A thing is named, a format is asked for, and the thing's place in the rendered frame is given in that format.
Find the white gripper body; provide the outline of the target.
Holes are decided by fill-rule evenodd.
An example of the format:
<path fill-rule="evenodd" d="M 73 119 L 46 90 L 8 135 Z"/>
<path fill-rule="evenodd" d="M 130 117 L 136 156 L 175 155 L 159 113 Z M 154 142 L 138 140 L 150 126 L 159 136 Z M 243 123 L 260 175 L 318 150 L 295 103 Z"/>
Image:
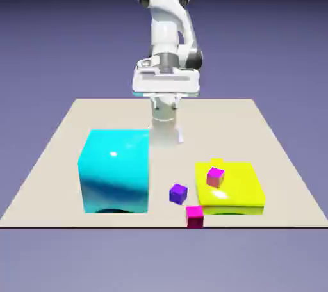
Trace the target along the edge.
<path fill-rule="evenodd" d="M 158 67 L 135 67 L 132 90 L 136 95 L 176 93 L 197 95 L 200 90 L 198 70 L 173 68 L 173 73 L 161 73 Z"/>

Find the small magenta cube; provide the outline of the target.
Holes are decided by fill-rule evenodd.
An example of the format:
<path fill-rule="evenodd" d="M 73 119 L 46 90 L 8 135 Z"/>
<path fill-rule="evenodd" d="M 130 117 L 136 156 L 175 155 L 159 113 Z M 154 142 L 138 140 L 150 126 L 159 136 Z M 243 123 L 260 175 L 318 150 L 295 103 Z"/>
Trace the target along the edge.
<path fill-rule="evenodd" d="M 223 183 L 225 173 L 225 170 L 211 167 L 206 175 L 206 184 L 214 188 L 219 188 Z"/>

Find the small purple cube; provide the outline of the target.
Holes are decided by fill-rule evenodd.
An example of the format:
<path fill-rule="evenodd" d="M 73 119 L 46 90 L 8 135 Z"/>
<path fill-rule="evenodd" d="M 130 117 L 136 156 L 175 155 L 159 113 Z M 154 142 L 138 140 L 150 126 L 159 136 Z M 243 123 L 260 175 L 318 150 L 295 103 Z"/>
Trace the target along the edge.
<path fill-rule="evenodd" d="M 188 188 L 186 186 L 175 184 L 169 191 L 169 201 L 182 205 L 186 200 Z"/>

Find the small pink cube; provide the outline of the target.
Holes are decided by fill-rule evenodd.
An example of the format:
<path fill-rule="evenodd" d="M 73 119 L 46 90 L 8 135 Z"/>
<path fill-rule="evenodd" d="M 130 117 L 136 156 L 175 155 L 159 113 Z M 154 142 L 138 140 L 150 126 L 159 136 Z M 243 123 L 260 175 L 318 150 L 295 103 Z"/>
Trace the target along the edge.
<path fill-rule="evenodd" d="M 186 206 L 186 222 L 188 228 L 202 228 L 204 225 L 202 206 Z"/>

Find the large cyan box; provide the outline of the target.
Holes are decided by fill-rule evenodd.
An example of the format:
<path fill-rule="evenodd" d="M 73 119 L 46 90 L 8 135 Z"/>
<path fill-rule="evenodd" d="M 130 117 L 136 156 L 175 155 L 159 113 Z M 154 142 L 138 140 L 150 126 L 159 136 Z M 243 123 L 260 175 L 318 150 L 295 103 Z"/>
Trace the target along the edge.
<path fill-rule="evenodd" d="M 146 213 L 149 206 L 149 131 L 93 129 L 78 159 L 86 213 Z"/>

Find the large yellow box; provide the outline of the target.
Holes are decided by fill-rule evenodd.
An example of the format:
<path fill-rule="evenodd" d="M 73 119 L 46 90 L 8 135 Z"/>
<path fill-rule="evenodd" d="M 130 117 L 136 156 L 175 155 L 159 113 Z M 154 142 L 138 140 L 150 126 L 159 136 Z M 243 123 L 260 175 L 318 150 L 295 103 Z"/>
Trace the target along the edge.
<path fill-rule="evenodd" d="M 219 188 L 206 184 L 211 167 L 225 170 Z M 224 161 L 219 164 L 196 162 L 195 183 L 199 205 L 205 215 L 261 215 L 265 194 L 250 162 Z"/>

